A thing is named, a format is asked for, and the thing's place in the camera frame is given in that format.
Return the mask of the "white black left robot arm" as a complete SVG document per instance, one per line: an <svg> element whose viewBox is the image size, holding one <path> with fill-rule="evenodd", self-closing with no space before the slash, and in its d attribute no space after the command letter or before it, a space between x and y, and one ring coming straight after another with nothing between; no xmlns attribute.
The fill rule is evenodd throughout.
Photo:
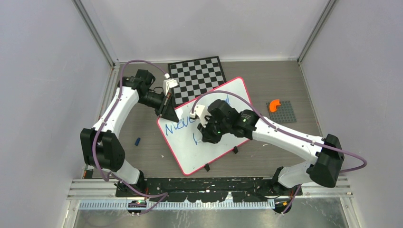
<svg viewBox="0 0 403 228"><path fill-rule="evenodd" d="M85 164L111 172L125 181L128 183L127 190L135 197L145 193L144 175L125 159L118 137L128 114L137 103L153 108L160 118L175 123L179 121L172 92L179 83L168 75L165 77L161 93L150 88L155 77L147 70L140 69L135 76L122 77L114 101L106 112L92 128L84 128L80 133Z"/></svg>

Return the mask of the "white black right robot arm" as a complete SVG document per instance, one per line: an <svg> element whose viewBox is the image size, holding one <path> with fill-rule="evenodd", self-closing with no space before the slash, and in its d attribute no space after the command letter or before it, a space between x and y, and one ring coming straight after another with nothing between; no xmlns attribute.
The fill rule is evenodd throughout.
<svg viewBox="0 0 403 228"><path fill-rule="evenodd" d="M275 145L304 159L300 164L276 169L270 186L278 195L308 182L327 188L336 186L344 155L340 152L339 139L334 135L329 134L326 138L305 135L271 122L253 110L238 112L220 99L209 106L194 105L190 117L200 120L197 128L204 143L217 144L223 135L231 134Z"/></svg>

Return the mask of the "pink framed whiteboard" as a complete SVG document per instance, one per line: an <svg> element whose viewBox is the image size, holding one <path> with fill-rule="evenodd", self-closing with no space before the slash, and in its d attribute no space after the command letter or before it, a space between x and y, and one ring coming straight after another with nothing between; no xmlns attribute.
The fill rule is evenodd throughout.
<svg viewBox="0 0 403 228"><path fill-rule="evenodd" d="M248 142L247 138L238 138L232 134L223 135L217 144L202 141L202 134L197 128L200 121L189 117L191 108L194 103L208 106L217 99L226 101L238 112L249 109L245 102L251 102L244 79L237 77L215 88L214 93L206 95L200 100L194 98L176 107L175 112L179 118L177 123L163 118L157 119L161 134L182 173L186 176L231 152L234 147L239 147Z"/></svg>

